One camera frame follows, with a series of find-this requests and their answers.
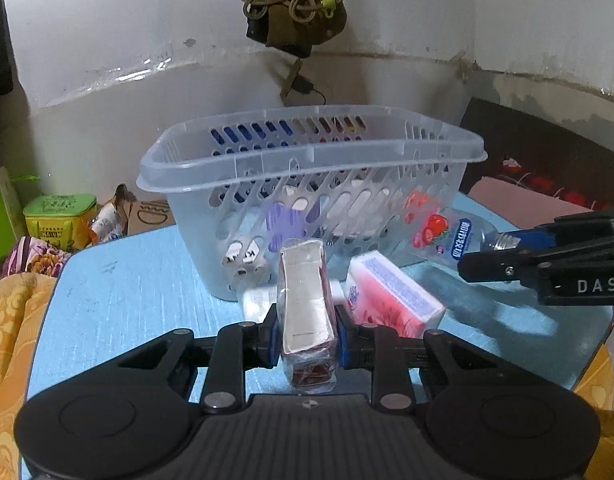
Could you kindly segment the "dark wooden headboard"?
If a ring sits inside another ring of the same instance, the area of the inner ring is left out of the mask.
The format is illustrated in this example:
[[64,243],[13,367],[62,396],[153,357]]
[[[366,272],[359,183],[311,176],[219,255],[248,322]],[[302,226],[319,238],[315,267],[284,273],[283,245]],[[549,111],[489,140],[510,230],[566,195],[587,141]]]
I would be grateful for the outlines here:
[[614,153],[544,119],[471,99],[460,126],[484,140],[487,159],[468,165],[466,194],[493,178],[592,210],[614,207]]

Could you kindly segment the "green paper bag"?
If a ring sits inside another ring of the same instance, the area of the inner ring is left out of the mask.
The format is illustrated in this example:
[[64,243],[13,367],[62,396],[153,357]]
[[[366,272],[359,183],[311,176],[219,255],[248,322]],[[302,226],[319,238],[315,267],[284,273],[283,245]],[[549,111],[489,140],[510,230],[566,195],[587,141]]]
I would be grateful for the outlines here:
[[37,176],[31,174],[11,179],[7,168],[0,166],[0,264],[9,255],[12,247],[27,233],[23,208],[14,185],[38,180]]

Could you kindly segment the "brown cardboard paper bag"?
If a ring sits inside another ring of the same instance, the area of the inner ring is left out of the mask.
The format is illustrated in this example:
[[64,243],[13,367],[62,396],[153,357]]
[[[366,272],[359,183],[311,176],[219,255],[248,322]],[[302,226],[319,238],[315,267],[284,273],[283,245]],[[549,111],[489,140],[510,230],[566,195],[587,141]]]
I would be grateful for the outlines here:
[[176,224],[166,200],[137,200],[124,184],[116,187],[113,197],[121,218],[121,234],[132,236]]

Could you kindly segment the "pink tissue pack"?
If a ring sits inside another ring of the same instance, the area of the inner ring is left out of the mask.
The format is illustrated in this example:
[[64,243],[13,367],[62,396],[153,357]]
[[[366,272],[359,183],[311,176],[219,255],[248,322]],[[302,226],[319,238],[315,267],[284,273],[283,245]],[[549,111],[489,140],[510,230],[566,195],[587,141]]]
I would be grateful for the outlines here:
[[350,260],[345,296],[356,324],[387,326],[407,338],[437,328],[446,312],[438,299],[376,250]]

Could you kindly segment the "floral pink cloth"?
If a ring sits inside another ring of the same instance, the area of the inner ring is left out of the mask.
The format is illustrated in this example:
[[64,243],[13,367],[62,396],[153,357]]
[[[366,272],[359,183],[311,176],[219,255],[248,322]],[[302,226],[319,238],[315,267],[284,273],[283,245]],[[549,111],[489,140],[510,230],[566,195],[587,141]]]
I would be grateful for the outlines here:
[[57,278],[71,255],[32,236],[23,236],[14,245],[1,267],[2,278],[19,273],[36,273]]

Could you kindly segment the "pink mat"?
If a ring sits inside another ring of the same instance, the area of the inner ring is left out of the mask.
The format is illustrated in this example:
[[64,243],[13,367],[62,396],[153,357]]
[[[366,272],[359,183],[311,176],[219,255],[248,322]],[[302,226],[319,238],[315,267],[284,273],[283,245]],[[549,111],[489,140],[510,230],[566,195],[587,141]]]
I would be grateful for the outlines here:
[[557,217],[590,212],[559,198],[490,177],[476,182],[467,196],[521,229],[551,223]]

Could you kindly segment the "purple box in basket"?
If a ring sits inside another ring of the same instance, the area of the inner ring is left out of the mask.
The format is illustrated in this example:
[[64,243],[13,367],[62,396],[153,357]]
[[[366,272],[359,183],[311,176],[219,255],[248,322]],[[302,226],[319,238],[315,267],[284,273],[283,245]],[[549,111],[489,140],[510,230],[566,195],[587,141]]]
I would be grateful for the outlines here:
[[308,202],[299,198],[292,207],[274,203],[266,214],[266,229],[271,239],[268,249],[277,252],[287,240],[299,240],[307,236],[307,226],[320,216],[320,205],[315,203],[307,209]]

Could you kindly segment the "small bottle red label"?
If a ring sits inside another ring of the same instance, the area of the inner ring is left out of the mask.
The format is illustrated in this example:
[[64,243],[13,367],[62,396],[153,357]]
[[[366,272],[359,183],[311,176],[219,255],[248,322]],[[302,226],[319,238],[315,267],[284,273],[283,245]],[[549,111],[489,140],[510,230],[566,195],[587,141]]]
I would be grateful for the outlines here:
[[414,256],[447,268],[456,269],[465,254],[513,249],[520,246],[520,235],[499,232],[476,214],[445,208],[419,214],[420,229],[413,234]]

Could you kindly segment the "clear white roll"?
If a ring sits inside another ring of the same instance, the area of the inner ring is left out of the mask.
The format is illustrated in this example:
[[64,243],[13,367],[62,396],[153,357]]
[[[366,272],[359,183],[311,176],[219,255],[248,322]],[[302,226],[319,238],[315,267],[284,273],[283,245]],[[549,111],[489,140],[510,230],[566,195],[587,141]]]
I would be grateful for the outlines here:
[[246,289],[240,295],[239,302],[245,321],[261,323],[270,307],[277,301],[277,288],[265,286]]

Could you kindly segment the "white Kent cigarette pack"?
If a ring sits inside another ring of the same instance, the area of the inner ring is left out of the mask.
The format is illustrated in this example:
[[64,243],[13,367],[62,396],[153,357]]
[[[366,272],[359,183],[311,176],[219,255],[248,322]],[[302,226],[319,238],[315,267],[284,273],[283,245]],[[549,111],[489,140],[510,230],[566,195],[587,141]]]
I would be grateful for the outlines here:
[[230,281],[267,282],[271,279],[270,264],[256,240],[249,244],[234,240],[221,263]]

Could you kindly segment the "green yellow tin box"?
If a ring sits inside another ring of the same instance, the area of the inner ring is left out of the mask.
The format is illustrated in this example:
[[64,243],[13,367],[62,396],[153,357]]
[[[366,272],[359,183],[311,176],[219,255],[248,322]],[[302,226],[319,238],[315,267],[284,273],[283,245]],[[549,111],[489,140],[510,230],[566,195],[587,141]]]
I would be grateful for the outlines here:
[[92,194],[42,195],[23,208],[28,234],[65,252],[78,252],[90,243],[89,223],[97,211]]

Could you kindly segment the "translucent plastic basket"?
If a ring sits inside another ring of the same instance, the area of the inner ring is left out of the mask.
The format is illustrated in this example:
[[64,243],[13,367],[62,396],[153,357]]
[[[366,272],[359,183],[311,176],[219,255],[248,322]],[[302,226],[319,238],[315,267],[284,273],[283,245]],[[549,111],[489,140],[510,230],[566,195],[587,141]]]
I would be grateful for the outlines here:
[[[465,169],[487,157],[478,134],[411,110],[324,105],[201,117],[165,130],[140,162],[142,191],[165,196],[202,282],[234,300],[275,282],[266,214],[299,198],[320,216],[305,238],[324,244],[331,278],[349,261],[381,252],[398,266],[418,261],[413,234],[424,208],[455,198]],[[267,282],[230,281],[230,243],[256,240],[270,264]]]

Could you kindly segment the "red packet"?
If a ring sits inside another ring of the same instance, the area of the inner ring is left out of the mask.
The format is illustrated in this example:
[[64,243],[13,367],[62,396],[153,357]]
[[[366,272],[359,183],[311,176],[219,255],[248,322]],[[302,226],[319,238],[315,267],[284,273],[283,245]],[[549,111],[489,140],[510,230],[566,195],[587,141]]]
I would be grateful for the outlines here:
[[277,292],[287,381],[301,393],[332,390],[339,338],[321,240],[293,240],[281,248]]

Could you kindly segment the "black wall charger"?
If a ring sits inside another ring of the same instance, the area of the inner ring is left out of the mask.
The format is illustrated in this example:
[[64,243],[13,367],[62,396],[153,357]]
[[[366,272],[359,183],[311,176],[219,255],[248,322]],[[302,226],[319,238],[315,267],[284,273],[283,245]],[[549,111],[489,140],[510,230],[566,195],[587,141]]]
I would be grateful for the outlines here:
[[289,73],[284,78],[280,89],[280,99],[283,104],[289,102],[289,96],[292,92],[298,93],[301,96],[311,96],[315,94],[321,97],[320,105],[327,105],[328,100],[323,92],[318,90],[315,84],[307,77],[301,74],[303,61],[298,58],[291,66]]

